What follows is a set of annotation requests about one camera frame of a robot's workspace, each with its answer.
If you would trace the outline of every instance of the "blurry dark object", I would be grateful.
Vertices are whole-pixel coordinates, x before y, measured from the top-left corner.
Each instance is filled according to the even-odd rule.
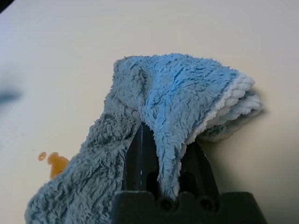
[[[6,9],[14,0],[0,0],[0,13]]]

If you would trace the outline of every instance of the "table surface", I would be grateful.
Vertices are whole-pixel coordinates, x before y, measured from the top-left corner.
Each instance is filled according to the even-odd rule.
[[[271,224],[299,223],[297,0],[15,0],[0,14],[0,219],[24,223],[50,179],[38,155],[78,153],[100,117],[113,63],[212,57],[247,73],[265,112],[203,143],[221,190],[246,190]]]

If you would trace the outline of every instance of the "orange droplet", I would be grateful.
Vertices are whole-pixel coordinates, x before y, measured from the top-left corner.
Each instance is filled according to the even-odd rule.
[[[48,157],[48,164],[52,165],[50,178],[54,179],[58,174],[62,173],[69,163],[69,160],[63,156],[58,156],[58,153],[52,153]]]
[[[46,152],[42,152],[42,153],[40,153],[39,156],[38,156],[38,160],[39,160],[39,161],[44,160],[44,159],[46,158],[46,155],[47,155]]]

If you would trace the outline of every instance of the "fuzzy fabric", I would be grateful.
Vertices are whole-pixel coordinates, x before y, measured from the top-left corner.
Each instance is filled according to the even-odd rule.
[[[197,136],[227,138],[261,111],[253,84],[215,60],[189,55],[117,61],[103,114],[64,172],[30,200],[26,222],[110,223],[125,154],[141,122],[154,131],[161,192],[175,198],[186,145]]]

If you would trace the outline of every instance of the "blue towel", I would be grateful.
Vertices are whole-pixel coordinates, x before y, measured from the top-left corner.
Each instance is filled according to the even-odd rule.
[[[27,223],[110,223],[124,158],[141,122],[153,131],[162,194],[175,198],[186,145],[229,137],[262,109],[254,81],[213,59],[131,56],[114,64],[101,117],[64,172],[28,203]]]

